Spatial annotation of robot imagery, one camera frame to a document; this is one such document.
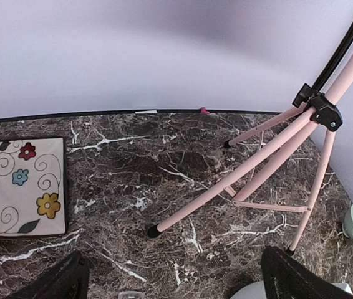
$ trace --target wall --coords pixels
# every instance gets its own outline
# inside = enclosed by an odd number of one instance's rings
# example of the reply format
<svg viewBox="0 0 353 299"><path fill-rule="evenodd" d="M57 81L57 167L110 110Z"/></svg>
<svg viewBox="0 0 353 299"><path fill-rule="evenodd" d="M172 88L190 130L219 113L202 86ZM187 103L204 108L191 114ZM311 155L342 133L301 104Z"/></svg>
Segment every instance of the wall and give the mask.
<svg viewBox="0 0 353 299"><path fill-rule="evenodd" d="M0 1L0 118L283 111L352 19L351 0ZM353 87L339 107L332 166L353 199Z"/></svg>

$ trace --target marble floor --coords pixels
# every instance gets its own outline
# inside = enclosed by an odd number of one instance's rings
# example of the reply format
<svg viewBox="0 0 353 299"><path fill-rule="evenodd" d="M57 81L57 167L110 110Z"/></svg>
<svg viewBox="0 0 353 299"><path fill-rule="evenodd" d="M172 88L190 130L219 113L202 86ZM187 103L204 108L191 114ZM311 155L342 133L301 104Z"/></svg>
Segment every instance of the marble floor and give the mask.
<svg viewBox="0 0 353 299"><path fill-rule="evenodd" d="M117 298L124 290L154 299L229 298L261 280L261 252L266 245L286 248L298 214L235 208L223 193L157 239L145 231L255 153L258 137L231 149L221 145L269 117L170 113L0 123L0 139L66 137L70 183L66 236L0 240L0 298L73 250L91 265L89 298ZM267 131L263 144L280 130ZM318 161L318 149L306 141L250 200L304 204ZM328 170L294 258L353 289L353 241L340 229L349 204Z"/></svg>

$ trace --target tripod foot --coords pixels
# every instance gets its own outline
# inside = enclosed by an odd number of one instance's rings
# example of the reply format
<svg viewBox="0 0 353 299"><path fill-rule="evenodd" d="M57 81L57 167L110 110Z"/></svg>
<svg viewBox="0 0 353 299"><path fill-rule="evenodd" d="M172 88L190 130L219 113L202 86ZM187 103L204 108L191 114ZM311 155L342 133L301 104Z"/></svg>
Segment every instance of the tripod foot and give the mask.
<svg viewBox="0 0 353 299"><path fill-rule="evenodd" d="M294 255L294 252L295 252L295 250L290 250L290 247L288 247L288 249L286 249L286 253L287 253L290 257L292 257L292 256Z"/></svg>
<svg viewBox="0 0 353 299"><path fill-rule="evenodd" d="M229 140L225 141L224 148L231 148L231 145L229 144Z"/></svg>
<svg viewBox="0 0 353 299"><path fill-rule="evenodd" d="M157 238L162 232L159 232L157 229L157 224L153 225L149 230L147 230L147 236L149 238Z"/></svg>

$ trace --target blue flower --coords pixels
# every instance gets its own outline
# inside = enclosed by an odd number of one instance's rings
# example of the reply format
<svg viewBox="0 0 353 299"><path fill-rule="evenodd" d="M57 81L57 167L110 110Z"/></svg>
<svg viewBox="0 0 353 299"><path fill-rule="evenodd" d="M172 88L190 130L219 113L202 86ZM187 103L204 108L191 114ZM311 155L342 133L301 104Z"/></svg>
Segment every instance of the blue flower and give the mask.
<svg viewBox="0 0 353 299"><path fill-rule="evenodd" d="M28 180L28 170L19 169L12 174L13 184L22 186Z"/></svg>

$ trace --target yellow flower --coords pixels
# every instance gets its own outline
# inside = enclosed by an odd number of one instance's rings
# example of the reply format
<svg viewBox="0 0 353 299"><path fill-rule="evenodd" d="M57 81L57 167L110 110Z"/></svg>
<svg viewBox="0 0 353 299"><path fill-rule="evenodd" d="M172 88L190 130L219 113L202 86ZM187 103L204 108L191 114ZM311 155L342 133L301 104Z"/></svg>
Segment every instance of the yellow flower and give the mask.
<svg viewBox="0 0 353 299"><path fill-rule="evenodd" d="M56 193L52 193L49 195L45 193L43 198L37 199L37 206L38 206L38 214L45 215L49 219L54 219L56 216L56 212L60 211L60 203L57 202L59 195Z"/></svg>

